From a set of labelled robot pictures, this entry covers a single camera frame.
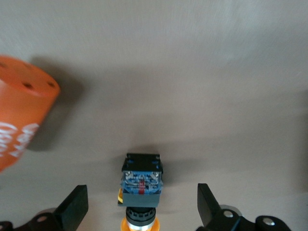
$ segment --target gray surface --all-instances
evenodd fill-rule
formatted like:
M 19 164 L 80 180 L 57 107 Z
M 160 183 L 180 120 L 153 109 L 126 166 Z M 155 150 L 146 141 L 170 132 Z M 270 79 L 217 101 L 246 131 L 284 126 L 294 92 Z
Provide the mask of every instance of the gray surface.
M 1 53 L 63 93 L 0 174 L 0 219 L 20 225 L 87 184 L 78 231 L 117 231 L 121 165 L 140 151 L 164 163 L 162 231 L 201 225 L 199 182 L 249 220 L 306 231 L 307 22 L 306 0 L 1 0 Z

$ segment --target orange container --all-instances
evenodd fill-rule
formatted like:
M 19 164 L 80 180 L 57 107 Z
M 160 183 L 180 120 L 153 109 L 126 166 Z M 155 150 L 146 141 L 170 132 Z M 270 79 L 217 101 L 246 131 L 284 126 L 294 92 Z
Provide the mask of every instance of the orange container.
M 0 172 L 21 157 L 59 93 L 41 69 L 0 56 Z

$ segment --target metal bolt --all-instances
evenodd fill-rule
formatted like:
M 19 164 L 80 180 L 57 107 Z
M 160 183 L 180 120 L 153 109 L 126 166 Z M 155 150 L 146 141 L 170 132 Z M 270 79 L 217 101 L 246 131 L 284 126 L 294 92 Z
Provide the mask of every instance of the metal bolt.
M 44 221 L 44 220 L 46 220 L 46 219 L 47 219 L 46 216 L 41 216 L 41 217 L 39 217 L 39 218 L 37 219 L 37 222 L 42 222 L 42 221 Z
M 267 225 L 270 225 L 270 226 L 275 225 L 275 222 L 270 218 L 263 218 L 263 222 Z
M 233 213 L 229 210 L 226 210 L 223 212 L 223 215 L 225 215 L 228 218 L 232 218 L 233 217 Z

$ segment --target black bracket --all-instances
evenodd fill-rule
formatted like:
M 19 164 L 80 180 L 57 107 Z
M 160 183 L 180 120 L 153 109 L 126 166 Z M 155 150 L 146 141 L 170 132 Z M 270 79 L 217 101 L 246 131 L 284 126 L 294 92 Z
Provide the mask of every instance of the black bracket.
M 207 184 L 198 184 L 198 211 L 204 227 L 197 231 L 291 231 L 276 217 L 259 216 L 252 223 L 231 209 L 221 209 Z
M 1 221 L 0 231 L 76 231 L 88 208 L 87 186 L 78 185 L 54 212 L 39 214 L 15 229 L 11 222 Z

